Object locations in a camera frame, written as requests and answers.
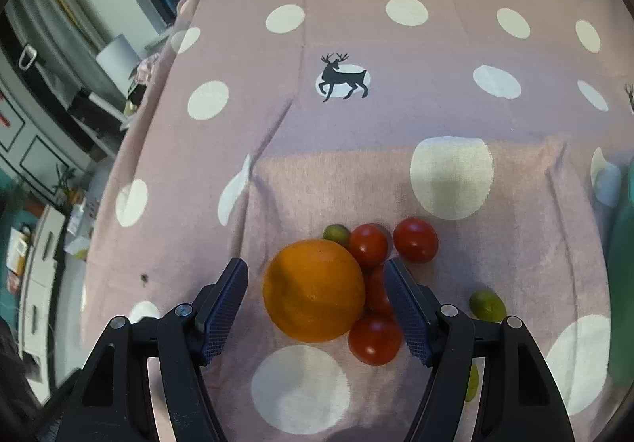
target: tomato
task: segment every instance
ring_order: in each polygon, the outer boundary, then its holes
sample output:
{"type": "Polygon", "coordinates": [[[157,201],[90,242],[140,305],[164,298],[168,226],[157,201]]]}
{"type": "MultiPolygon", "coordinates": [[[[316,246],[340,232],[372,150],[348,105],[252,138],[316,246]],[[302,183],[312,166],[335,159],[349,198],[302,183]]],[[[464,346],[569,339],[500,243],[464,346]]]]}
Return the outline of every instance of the tomato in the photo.
{"type": "Polygon", "coordinates": [[[438,252],[438,235],[423,219],[410,217],[394,228],[394,247],[412,263],[427,263],[438,252]]]}
{"type": "Polygon", "coordinates": [[[375,267],[363,279],[365,281],[365,306],[382,315],[393,315],[394,310],[383,286],[383,266],[375,267]]]}
{"type": "Polygon", "coordinates": [[[403,342],[403,335],[391,317],[367,312],[348,333],[348,347],[367,365],[385,365],[394,360],[403,342]]]}
{"type": "Polygon", "coordinates": [[[383,232],[372,224],[363,224],[350,233],[348,251],[362,269],[381,265],[388,256],[388,240],[383,232]]]}

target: silver bolt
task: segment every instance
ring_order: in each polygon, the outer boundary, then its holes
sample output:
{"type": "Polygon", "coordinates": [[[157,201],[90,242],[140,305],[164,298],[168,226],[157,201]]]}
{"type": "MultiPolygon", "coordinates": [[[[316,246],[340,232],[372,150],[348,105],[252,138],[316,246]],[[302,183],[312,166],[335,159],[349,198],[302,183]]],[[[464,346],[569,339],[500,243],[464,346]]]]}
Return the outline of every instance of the silver bolt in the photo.
{"type": "Polygon", "coordinates": [[[519,329],[524,325],[521,319],[513,316],[506,319],[506,323],[514,329],[519,329]]]}
{"type": "Polygon", "coordinates": [[[194,309],[191,305],[178,305],[174,310],[177,317],[187,317],[194,309]]]}
{"type": "Polygon", "coordinates": [[[442,305],[440,313],[445,315],[445,317],[455,317],[458,314],[458,308],[453,305],[442,305]]]}
{"type": "Polygon", "coordinates": [[[126,318],[121,316],[115,317],[114,319],[110,321],[110,327],[113,329],[122,328],[125,324],[126,324],[126,318]]]}

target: gray curtain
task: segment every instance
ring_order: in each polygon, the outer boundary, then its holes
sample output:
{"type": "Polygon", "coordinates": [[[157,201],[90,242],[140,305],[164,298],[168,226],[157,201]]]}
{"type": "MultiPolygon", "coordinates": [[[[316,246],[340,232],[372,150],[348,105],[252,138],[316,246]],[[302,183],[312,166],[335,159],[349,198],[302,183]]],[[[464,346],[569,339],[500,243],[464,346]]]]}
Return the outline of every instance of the gray curtain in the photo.
{"type": "Polygon", "coordinates": [[[37,69],[64,107],[84,87],[123,109],[126,99],[95,60],[107,42],[77,0],[9,0],[5,12],[20,43],[37,49],[37,69]]]}

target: white dresser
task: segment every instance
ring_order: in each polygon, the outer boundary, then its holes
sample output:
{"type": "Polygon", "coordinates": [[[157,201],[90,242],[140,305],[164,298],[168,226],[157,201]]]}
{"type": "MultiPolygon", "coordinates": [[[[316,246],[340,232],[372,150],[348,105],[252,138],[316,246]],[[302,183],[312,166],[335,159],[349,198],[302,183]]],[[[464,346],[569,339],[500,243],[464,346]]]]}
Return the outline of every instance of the white dresser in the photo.
{"type": "Polygon", "coordinates": [[[27,381],[40,402],[48,399],[53,368],[51,303],[57,270],[56,249],[62,236],[64,215],[46,206],[37,223],[20,290],[18,349],[27,366],[27,381]]]}

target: deer antlers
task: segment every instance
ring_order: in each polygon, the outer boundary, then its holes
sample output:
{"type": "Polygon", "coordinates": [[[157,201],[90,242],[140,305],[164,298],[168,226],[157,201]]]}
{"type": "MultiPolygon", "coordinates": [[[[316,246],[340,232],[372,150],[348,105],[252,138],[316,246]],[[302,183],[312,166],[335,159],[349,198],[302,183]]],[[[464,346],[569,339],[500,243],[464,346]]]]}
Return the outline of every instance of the deer antlers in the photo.
{"type": "Polygon", "coordinates": [[[346,61],[348,59],[348,54],[341,55],[337,53],[337,59],[334,61],[330,61],[330,58],[332,58],[333,56],[334,54],[326,54],[325,56],[321,57],[321,61],[323,61],[327,65],[330,65],[332,63],[341,63],[341,61],[346,61]]]}

